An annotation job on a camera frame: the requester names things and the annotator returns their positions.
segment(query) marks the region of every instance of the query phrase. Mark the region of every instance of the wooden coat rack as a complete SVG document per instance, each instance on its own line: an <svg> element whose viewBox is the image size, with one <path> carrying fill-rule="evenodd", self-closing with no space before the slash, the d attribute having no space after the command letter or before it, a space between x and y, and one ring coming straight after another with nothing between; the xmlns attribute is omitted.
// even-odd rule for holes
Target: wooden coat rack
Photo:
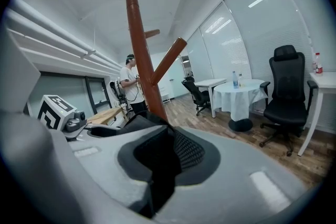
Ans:
<svg viewBox="0 0 336 224"><path fill-rule="evenodd" d="M160 30L156 29L147 32L143 30L138 0L126 0L126 6L133 52L137 60L136 64L138 65L141 86L149 110L168 121L157 83L168 71L174 60L179 56L181 51L187 45L187 42L179 37L154 71L147 48L146 38L159 34Z"/></svg>

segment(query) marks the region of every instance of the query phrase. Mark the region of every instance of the chair headrest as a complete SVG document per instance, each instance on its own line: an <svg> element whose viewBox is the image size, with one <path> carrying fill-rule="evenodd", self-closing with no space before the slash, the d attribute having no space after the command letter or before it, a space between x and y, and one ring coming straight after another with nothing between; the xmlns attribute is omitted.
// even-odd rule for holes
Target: chair headrest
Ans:
<svg viewBox="0 0 336 224"><path fill-rule="evenodd" d="M299 56L293 45L284 45L274 50L274 61L297 59Z"/></svg>

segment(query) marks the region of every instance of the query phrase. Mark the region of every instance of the tablecloth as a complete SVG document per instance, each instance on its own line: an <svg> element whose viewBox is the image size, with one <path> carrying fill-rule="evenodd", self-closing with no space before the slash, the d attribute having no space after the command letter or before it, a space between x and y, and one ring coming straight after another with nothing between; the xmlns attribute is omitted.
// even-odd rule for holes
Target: tablecloth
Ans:
<svg viewBox="0 0 336 224"><path fill-rule="evenodd" d="M244 86L238 89L234 89L232 81L216 86L214 109L221 108L223 112L231 112L231 119L234 121L248 119L249 106L267 98L264 90L260 88L263 82L258 79L244 79Z"/></svg>

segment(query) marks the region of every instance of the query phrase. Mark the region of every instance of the black pants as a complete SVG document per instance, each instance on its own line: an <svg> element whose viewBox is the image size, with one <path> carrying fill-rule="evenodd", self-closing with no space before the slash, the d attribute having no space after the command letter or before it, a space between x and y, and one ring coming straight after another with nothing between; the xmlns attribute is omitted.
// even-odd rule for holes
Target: black pants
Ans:
<svg viewBox="0 0 336 224"><path fill-rule="evenodd" d="M132 107L135 114L139 113L140 111L147 110L147 106L146 106L145 101L142 101L142 102L136 103L136 104L131 104L131 107Z"/></svg>

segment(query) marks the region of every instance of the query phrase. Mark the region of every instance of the round table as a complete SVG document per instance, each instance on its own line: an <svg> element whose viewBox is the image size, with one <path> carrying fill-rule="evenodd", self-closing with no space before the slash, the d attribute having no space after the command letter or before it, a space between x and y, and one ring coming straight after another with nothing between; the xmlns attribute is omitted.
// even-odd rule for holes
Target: round table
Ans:
<svg viewBox="0 0 336 224"><path fill-rule="evenodd" d="M260 84L264 81L259 79L243 79L243 87L235 89L233 82L218 85L214 88L214 109L223 112L231 112L229 127L237 132L245 132L252 128L249 120L249 107L251 104L267 98Z"/></svg>

